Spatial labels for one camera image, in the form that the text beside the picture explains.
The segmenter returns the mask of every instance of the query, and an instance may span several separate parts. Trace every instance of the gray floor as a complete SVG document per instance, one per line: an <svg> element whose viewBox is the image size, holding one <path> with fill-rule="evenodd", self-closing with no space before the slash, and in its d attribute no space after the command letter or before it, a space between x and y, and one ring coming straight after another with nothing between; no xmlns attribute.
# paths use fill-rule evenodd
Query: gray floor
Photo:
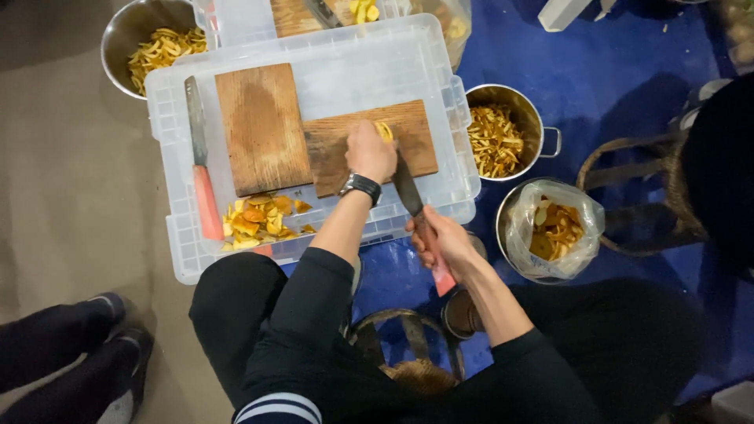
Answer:
<svg viewBox="0 0 754 424"><path fill-rule="evenodd" d="M124 290L157 340L137 422L227 422L231 406L187 317L194 289L173 276L146 103L100 65L102 32L124 3L0 10L0 321Z"/></svg>

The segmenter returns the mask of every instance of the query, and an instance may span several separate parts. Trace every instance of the cutting board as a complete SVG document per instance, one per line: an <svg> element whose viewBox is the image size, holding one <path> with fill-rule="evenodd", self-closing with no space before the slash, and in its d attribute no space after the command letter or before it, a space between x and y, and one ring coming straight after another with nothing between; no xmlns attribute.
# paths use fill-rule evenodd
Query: cutting board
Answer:
<svg viewBox="0 0 754 424"><path fill-rule="evenodd" d="M401 137L399 143L411 175L420 177L437 172L423 100L306 121L304 135L317 197L338 194L348 179L350 172L345 161L348 126L361 119L396 124L402 133L410 134Z"/></svg>
<svg viewBox="0 0 754 424"><path fill-rule="evenodd" d="M344 26L355 23L353 14L348 10L348 0L325 0L325 3ZM323 29L303 0L270 0L270 6L278 38Z"/></svg>
<svg viewBox="0 0 754 424"><path fill-rule="evenodd" d="M215 75L236 195L311 183L290 63Z"/></svg>

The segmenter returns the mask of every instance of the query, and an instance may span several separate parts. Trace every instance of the wristwatch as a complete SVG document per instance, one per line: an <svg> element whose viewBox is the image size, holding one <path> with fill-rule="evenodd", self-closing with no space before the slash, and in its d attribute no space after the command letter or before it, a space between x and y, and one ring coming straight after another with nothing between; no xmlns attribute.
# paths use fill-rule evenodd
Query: wristwatch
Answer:
<svg viewBox="0 0 754 424"><path fill-rule="evenodd" d="M372 181L369 178L362 177L353 171L348 175L348 180L346 180L338 195L343 197L345 193L348 193L351 190L360 190L368 194L372 198L372 207L375 207L379 202L379 199L382 198L382 186L380 186L379 183Z"/></svg>

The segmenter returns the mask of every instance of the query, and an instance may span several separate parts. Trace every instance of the hand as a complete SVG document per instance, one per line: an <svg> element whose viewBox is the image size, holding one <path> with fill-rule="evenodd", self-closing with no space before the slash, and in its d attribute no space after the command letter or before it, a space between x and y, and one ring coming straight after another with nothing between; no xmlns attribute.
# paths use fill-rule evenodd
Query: hand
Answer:
<svg viewBox="0 0 754 424"><path fill-rule="evenodd" d="M349 131L348 151L345 153L348 168L378 184L392 177L398 162L395 141L383 141L374 124L366 119L350 126Z"/></svg>
<svg viewBox="0 0 754 424"><path fill-rule="evenodd" d="M439 215L433 207L424 206L424 216L427 223L437 233L437 243L440 246L440 254L450 268L453 278L456 281L463 281L463 275L474 266L474 260L482 257L474 250L471 245L468 233L452 218ZM406 223L406 231L411 232L415 229L414 219ZM419 235L414 232L411 235L411 243L418 252L419 259L423 266L431 268L436 258L427 250L427 246Z"/></svg>

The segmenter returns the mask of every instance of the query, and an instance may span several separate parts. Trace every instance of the striped cuff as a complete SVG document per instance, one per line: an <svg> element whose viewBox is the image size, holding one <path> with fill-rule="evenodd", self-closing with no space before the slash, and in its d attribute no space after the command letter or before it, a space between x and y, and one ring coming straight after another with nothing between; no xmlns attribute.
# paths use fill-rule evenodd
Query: striped cuff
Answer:
<svg viewBox="0 0 754 424"><path fill-rule="evenodd" d="M289 414L291 418L298 417L298 421L302 423L322 424L322 414L320 414L317 406L307 398L293 393L272 393L262 396L241 408L233 423L267 422L264 419L266 418L265 414L271 414L270 418L272 416L279 417L279 414Z"/></svg>

